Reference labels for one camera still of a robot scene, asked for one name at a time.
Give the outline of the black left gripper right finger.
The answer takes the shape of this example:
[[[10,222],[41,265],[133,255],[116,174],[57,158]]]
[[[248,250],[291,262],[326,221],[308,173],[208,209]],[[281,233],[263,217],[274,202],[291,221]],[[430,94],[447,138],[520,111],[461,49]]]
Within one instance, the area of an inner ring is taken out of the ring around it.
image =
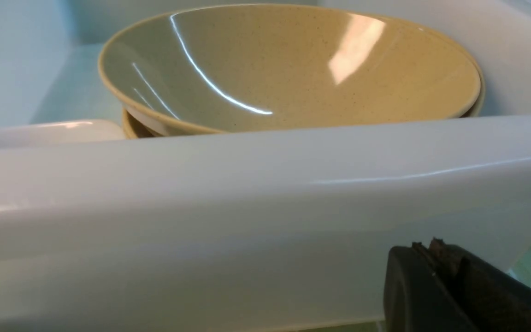
[[[481,332],[531,332],[531,288],[470,251],[433,239],[413,250]]]

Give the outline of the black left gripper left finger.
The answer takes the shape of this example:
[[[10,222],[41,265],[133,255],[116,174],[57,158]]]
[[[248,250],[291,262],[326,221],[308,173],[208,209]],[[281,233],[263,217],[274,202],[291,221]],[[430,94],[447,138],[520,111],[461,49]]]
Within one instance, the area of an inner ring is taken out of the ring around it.
[[[388,332],[476,332],[440,277],[416,250],[389,251],[383,291]]]

